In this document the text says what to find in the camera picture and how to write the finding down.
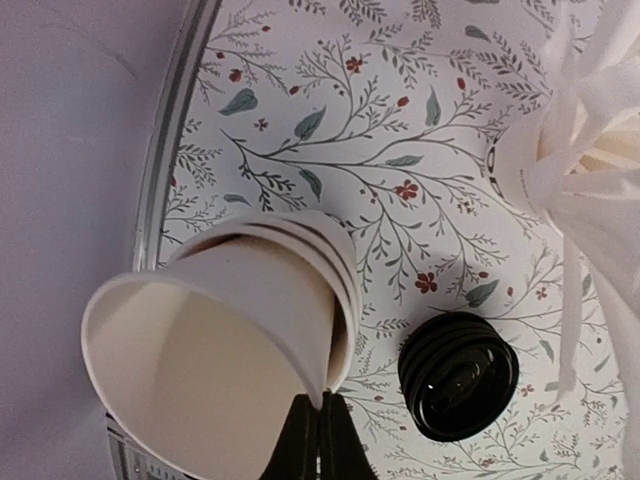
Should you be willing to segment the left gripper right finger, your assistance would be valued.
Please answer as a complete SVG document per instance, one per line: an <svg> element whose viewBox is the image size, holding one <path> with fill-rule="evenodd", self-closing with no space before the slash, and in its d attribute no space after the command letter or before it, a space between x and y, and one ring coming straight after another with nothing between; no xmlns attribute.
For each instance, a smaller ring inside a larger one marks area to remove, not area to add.
<svg viewBox="0 0 640 480"><path fill-rule="evenodd" d="M325 392L319 417L319 459L322 480L376 480L346 401Z"/></svg>

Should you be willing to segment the white paper coffee cup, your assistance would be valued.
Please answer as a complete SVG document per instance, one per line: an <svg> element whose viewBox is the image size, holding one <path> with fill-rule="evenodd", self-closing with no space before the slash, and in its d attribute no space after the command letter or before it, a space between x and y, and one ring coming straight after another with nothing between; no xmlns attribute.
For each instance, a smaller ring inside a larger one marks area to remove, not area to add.
<svg viewBox="0 0 640 480"><path fill-rule="evenodd" d="M105 283L81 343L107 410L201 479L256 479L293 398L322 403L335 296L299 255L241 237Z"/></svg>

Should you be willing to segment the bundle of wrapped white straws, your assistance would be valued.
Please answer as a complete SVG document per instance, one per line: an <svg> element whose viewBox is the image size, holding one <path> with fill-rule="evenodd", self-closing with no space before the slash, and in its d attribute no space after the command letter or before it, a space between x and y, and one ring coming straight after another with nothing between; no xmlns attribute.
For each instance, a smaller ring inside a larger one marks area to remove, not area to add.
<svg viewBox="0 0 640 480"><path fill-rule="evenodd" d="M639 355L639 4L608 1L581 53L570 24L546 46L554 92L541 122L538 157L525 173L530 202L564 242L559 396L576 383L586 265L614 342L630 402Z"/></svg>

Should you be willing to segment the stack of black lids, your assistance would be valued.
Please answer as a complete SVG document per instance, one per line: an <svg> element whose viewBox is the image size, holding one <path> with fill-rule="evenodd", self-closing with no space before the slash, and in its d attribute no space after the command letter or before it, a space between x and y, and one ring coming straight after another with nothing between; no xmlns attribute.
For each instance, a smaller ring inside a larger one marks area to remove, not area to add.
<svg viewBox="0 0 640 480"><path fill-rule="evenodd" d="M506 409L520 365L514 349L486 320L468 312L437 315L400 350L398 376L418 431L438 442L470 438Z"/></svg>

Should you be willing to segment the front aluminium rail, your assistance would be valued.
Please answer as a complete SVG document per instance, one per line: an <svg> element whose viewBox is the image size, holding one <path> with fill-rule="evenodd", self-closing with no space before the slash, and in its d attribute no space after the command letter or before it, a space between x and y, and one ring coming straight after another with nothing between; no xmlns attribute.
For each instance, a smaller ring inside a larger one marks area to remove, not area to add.
<svg viewBox="0 0 640 480"><path fill-rule="evenodd" d="M219 1L190 1L165 76L147 149L136 216L132 270L153 270L180 134Z"/></svg>

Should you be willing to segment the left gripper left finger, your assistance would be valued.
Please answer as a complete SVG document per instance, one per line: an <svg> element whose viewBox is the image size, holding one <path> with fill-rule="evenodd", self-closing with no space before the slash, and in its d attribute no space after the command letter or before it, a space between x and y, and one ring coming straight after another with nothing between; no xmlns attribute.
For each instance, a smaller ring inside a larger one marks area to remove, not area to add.
<svg viewBox="0 0 640 480"><path fill-rule="evenodd" d="M317 478L320 412L307 395L296 395L260 480Z"/></svg>

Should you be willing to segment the stack of white paper cups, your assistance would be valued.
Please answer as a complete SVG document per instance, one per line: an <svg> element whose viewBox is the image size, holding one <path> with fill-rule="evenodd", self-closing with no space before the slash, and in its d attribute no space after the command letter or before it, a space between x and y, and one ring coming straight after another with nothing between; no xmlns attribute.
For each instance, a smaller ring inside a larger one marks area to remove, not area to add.
<svg viewBox="0 0 640 480"><path fill-rule="evenodd" d="M309 395L338 390L363 312L355 247L338 222L317 210L234 217L167 264L185 261L277 346Z"/></svg>

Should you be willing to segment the white cup holding straws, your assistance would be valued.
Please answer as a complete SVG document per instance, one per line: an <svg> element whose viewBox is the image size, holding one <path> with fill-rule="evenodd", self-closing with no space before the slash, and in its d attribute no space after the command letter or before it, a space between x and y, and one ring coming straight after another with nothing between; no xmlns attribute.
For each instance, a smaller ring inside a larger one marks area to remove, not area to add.
<svg viewBox="0 0 640 480"><path fill-rule="evenodd" d="M574 108L552 101L497 135L485 158L494 192L553 230L551 205L569 170L574 118Z"/></svg>

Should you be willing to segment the floral patterned table mat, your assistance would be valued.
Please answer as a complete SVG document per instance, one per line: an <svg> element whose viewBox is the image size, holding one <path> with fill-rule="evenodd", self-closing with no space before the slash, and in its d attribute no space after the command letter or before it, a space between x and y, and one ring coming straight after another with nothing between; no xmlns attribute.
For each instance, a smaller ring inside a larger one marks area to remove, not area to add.
<svg viewBox="0 0 640 480"><path fill-rule="evenodd" d="M383 479L621 479L628 416L589 276L578 382L554 400L562 244L494 194L489 143L551 97L559 18L584 45L600 1L221 1L204 42L161 258L216 221L314 208L343 221L364 311L342 394ZM478 435L424 438L406 409L405 337L447 311L486 317L521 365Z"/></svg>

